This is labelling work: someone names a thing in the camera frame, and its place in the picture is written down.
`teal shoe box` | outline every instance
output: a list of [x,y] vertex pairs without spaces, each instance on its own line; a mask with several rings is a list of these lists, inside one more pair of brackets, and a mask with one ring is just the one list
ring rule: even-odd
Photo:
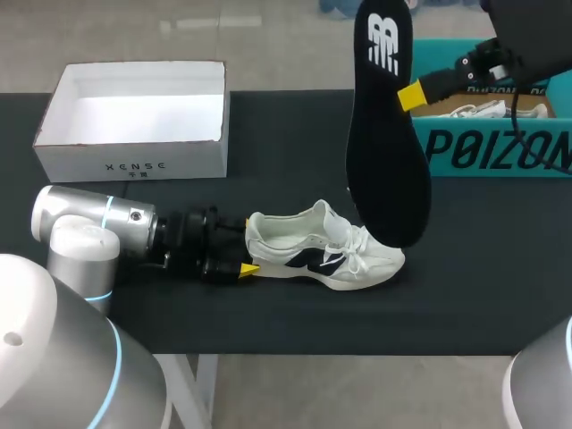
[[[475,48],[474,39],[421,39],[414,42],[412,81],[445,67]],[[493,88],[467,88],[467,93],[512,93],[503,82]],[[534,152],[562,168],[572,166],[572,71],[540,82],[528,94],[545,95],[555,118],[519,118],[518,125]],[[416,134],[435,177],[570,177],[546,168],[524,153],[509,118],[472,119],[414,117]]]

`shoe sole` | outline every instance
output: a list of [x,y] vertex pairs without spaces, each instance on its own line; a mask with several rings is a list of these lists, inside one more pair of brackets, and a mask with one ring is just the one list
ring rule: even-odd
[[319,282],[325,284],[328,288],[333,290],[360,290],[365,288],[371,288],[377,284],[387,282],[391,277],[393,277],[399,270],[395,273],[388,274],[387,276],[375,279],[369,282],[343,282],[341,280],[334,280],[327,275],[314,273],[309,271],[306,267],[303,268],[292,268],[291,266],[278,265],[266,262],[264,260],[254,258],[254,265],[260,266],[260,269],[254,273],[258,277],[272,277],[275,279],[291,279],[293,277],[310,277],[316,279]]

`gray floor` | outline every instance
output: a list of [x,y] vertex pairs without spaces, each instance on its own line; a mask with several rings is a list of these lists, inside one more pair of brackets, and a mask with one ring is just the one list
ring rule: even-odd
[[[419,38],[488,38],[425,8]],[[351,88],[352,22],[317,0],[0,0],[0,92],[52,91],[67,63],[222,59],[230,89]],[[507,357],[223,356],[214,429],[504,429]]]

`new balance logo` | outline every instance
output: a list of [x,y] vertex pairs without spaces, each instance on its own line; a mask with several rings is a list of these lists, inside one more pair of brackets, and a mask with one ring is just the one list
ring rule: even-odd
[[367,36],[374,43],[368,49],[369,61],[398,76],[398,61],[392,57],[399,50],[395,21],[372,13],[367,19]]

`shoelace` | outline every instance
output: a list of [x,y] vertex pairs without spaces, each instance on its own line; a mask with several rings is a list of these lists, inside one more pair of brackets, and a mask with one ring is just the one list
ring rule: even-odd
[[458,107],[457,109],[453,110],[449,116],[451,118],[454,117],[462,117],[465,118],[467,116],[469,116],[470,114],[473,113],[473,111],[476,109],[476,105],[462,105],[461,107]]
[[[350,225],[345,244],[338,248],[332,247],[328,244],[326,245],[325,250],[333,255],[344,255],[348,259],[349,272],[358,277],[360,270],[363,270],[365,273],[369,270],[366,261],[364,261],[360,256],[360,253],[366,250],[368,238],[369,232],[365,226],[358,228],[357,226]],[[333,264],[338,260],[339,259],[335,259],[333,261],[326,262],[324,265]]]

